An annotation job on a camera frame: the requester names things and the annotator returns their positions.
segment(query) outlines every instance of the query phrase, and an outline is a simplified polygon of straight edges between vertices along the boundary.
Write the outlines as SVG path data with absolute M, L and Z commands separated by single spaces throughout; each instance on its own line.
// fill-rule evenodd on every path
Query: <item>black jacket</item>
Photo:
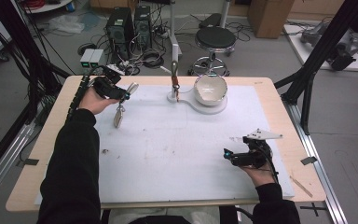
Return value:
M 79 109 L 58 133 L 40 191 L 37 223 L 100 223 L 99 135 L 91 112 Z M 281 186 L 256 188 L 255 224 L 300 223 L 295 204 L 282 199 Z

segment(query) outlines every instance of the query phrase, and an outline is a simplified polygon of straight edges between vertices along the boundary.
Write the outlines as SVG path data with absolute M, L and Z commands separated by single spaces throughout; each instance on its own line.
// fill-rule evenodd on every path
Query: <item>hand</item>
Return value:
M 93 87 L 89 87 L 80 101 L 79 108 L 88 109 L 92 114 L 96 115 L 103 112 L 107 106 L 117 102 L 119 100 L 102 98 Z
M 272 172 L 270 171 L 270 167 L 267 163 L 258 169 L 252 166 L 241 166 L 240 168 L 252 178 L 255 187 L 275 183 L 275 180 L 272 177 Z

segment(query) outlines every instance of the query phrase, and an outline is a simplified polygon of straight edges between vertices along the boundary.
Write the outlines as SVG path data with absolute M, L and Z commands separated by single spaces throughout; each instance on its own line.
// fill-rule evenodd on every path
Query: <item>small black object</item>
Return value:
M 266 164 L 268 158 L 272 158 L 271 148 L 266 140 L 256 140 L 244 136 L 243 143 L 248 145 L 249 152 L 235 154 L 225 148 L 224 158 L 230 160 L 231 164 L 235 166 L 253 165 L 255 168 L 260 168 Z
M 220 18 L 222 15 L 220 13 L 214 13 L 209 16 L 207 19 L 203 20 L 199 24 L 199 28 L 202 29 L 204 27 L 218 26 L 220 25 Z
M 315 157 L 307 157 L 306 159 L 304 160 L 301 160 L 301 162 L 303 163 L 303 165 L 307 165 L 307 164 L 310 164 L 310 163 L 314 163 L 316 162 L 317 159 Z
M 97 46 L 92 43 L 84 44 L 77 49 L 77 54 L 80 56 L 83 55 L 86 49 L 97 49 Z
M 126 90 L 121 89 L 111 82 L 107 77 L 96 77 L 92 84 L 96 92 L 103 98 L 108 99 L 130 99 L 130 95 L 127 94 Z
M 39 160 L 26 159 L 26 160 L 24 161 L 24 165 L 37 165 L 38 162 L 39 162 Z
M 110 69 L 106 66 L 102 66 L 103 73 L 106 75 L 106 77 L 109 79 L 112 84 L 116 85 L 120 80 L 120 73 L 116 72 L 113 69 Z
M 326 60 L 336 71 L 342 71 L 356 61 L 345 49 L 335 48 Z

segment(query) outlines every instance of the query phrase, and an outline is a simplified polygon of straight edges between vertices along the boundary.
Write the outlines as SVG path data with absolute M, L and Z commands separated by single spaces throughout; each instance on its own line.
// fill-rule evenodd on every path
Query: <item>box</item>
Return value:
M 295 0 L 288 18 L 321 21 L 334 17 L 344 0 Z
M 248 21 L 255 37 L 278 38 L 295 0 L 253 0 Z
M 98 9 L 129 7 L 133 11 L 137 3 L 137 0 L 90 0 L 89 4 Z

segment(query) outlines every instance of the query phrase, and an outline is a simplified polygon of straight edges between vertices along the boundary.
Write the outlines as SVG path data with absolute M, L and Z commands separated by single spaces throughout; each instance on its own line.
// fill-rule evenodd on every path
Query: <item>metal frame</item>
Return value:
M 12 167 L 13 162 L 18 158 L 22 148 L 27 144 L 29 138 L 34 132 L 35 119 L 30 124 L 22 125 L 22 128 L 17 135 L 13 137 L 13 142 L 8 145 L 7 150 L 3 156 L 0 158 L 0 184 L 4 177 L 6 176 L 8 170 Z
M 287 113 L 292 119 L 292 122 L 296 128 L 298 136 L 301 139 L 301 142 L 304 148 L 307 151 L 308 156 L 315 157 L 317 161 L 313 163 L 315 167 L 316 173 L 319 176 L 319 179 L 324 187 L 324 191 L 326 193 L 326 206 L 330 213 L 330 217 L 333 219 L 333 222 L 336 224 L 346 224 L 347 219 L 345 218 L 344 212 L 342 211 L 341 205 L 338 202 L 336 193 L 333 190 L 333 187 L 328 179 L 327 173 L 324 170 L 324 166 L 322 165 L 321 160 L 319 159 L 318 151 L 316 150 L 315 145 L 312 142 L 310 136 L 304 132 L 300 125 L 301 115 L 296 105 L 289 105 L 283 102 L 286 107 Z
M 30 102 L 0 143 L 0 160 L 2 160 L 2 156 L 7 152 L 7 147 L 13 141 L 21 125 L 30 124 L 36 117 L 38 103 L 41 100 L 38 92 L 39 86 L 44 86 L 47 95 L 56 95 L 61 90 L 62 84 L 55 75 L 63 78 L 70 75 L 43 57 L 19 12 L 11 2 L 8 4 L 7 0 L 0 0 L 0 22 L 24 56 L 24 61 L 27 64 L 23 64 L 13 51 L 9 51 L 21 73 L 25 76 L 29 74 L 30 82 L 28 94 Z M 6 40 L 1 36 L 0 41 L 5 47 L 8 46 Z
M 358 18 L 358 0 L 346 0 L 342 4 L 338 13 L 331 21 L 324 32 L 324 35 L 316 44 L 309 58 L 304 65 L 294 74 L 286 77 L 274 85 L 278 89 L 291 82 L 289 90 L 282 95 L 282 99 L 290 105 L 295 105 L 298 97 L 304 92 L 304 100 L 301 112 L 301 127 L 306 134 L 310 134 L 308 129 L 310 116 L 310 98 L 312 95 L 313 79 L 321 68 L 324 61 L 335 49 L 338 41 L 350 28 L 350 25 Z

